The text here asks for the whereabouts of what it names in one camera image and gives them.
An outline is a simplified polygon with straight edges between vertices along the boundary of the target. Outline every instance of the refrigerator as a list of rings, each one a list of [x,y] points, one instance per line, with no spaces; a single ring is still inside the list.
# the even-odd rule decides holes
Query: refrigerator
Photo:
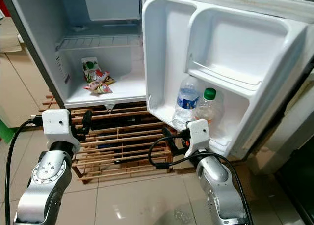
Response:
[[[213,87],[222,106],[210,149],[242,159],[311,71],[311,0],[5,0],[61,107],[147,101],[175,128],[180,83]],[[95,56],[112,93],[83,89]]]

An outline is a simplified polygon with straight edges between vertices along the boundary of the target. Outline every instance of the wooden rack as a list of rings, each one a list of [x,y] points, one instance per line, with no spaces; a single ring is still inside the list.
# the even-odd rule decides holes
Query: wooden rack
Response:
[[[72,164],[79,180],[86,184],[97,178],[111,180],[158,172],[149,164],[147,154],[153,142],[163,137],[161,130],[165,124],[147,112],[145,102],[117,104],[112,110],[105,107],[71,110],[72,123],[77,128],[82,127],[87,110],[93,114],[92,129]],[[152,156],[156,162],[172,161],[164,141],[156,146]]]

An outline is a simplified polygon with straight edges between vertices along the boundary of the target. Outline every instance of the plastic bottle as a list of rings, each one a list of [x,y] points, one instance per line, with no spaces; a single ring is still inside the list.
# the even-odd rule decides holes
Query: plastic bottle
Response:
[[[173,124],[177,129],[185,129],[185,123],[193,121],[193,109],[196,107],[199,97],[199,80],[193,76],[184,79],[180,85],[176,111],[173,116]]]
[[[209,130],[213,129],[213,122],[217,122],[220,117],[220,105],[215,99],[216,90],[214,88],[206,88],[204,95],[198,101],[194,110],[194,119],[205,119],[209,123]]]

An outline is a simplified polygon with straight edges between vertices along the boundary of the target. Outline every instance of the blue label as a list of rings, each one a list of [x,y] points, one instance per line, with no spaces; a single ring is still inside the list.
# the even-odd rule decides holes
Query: blue label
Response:
[[[188,110],[194,109],[196,107],[197,101],[198,101],[198,98],[196,98],[193,101],[181,99],[179,97],[177,98],[177,104],[181,106],[182,108],[188,109]]]

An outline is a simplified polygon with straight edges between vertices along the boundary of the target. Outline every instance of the power cord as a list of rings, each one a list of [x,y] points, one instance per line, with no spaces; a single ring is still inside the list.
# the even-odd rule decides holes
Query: power cord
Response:
[[[11,159],[13,154],[13,148],[15,141],[18,138],[19,133],[28,124],[33,124],[35,126],[43,126],[43,120],[40,115],[32,116],[33,118],[25,121],[20,125],[18,130],[15,132],[12,141],[10,143],[8,157],[6,160],[6,170],[5,170],[5,187],[4,187],[4,206],[5,206],[5,224],[10,225],[11,223],[11,213],[10,213],[10,169],[11,169]]]
[[[180,159],[180,160],[177,160],[177,161],[171,162],[171,163],[168,163],[168,162],[156,163],[156,162],[153,161],[153,159],[152,159],[152,150],[159,142],[164,141],[164,140],[168,140],[168,139],[173,139],[173,138],[181,138],[182,136],[184,136],[185,137],[184,139],[186,139],[186,137],[187,137],[186,132],[184,132],[183,134],[181,132],[178,135],[163,137],[163,138],[160,138],[157,141],[155,141],[151,145],[151,147],[149,148],[149,152],[148,152],[148,160],[149,160],[149,162],[153,166],[155,166],[156,169],[168,169],[168,168],[170,168],[170,166],[177,165],[177,164],[179,164],[179,163],[181,163],[183,161],[190,160],[192,158],[199,157],[199,156],[215,156],[216,158],[225,161],[226,164],[231,169],[232,174],[235,176],[236,183],[238,184],[238,187],[239,187],[241,200],[242,200],[242,203],[244,205],[244,210],[245,210],[245,213],[246,213],[246,215],[248,217],[248,220],[249,220],[249,225],[253,225],[252,214],[251,214],[249,205],[247,203],[247,200],[246,200],[246,197],[245,197],[245,194],[244,194],[244,191],[243,191],[243,187],[242,187],[239,175],[237,174],[236,169],[233,167],[233,165],[230,163],[230,161],[226,157],[224,157],[222,155],[219,155],[217,153],[214,153],[214,152],[200,152],[200,153],[197,153],[197,154],[194,154],[194,155],[190,155],[188,157],[185,157],[183,159]]]

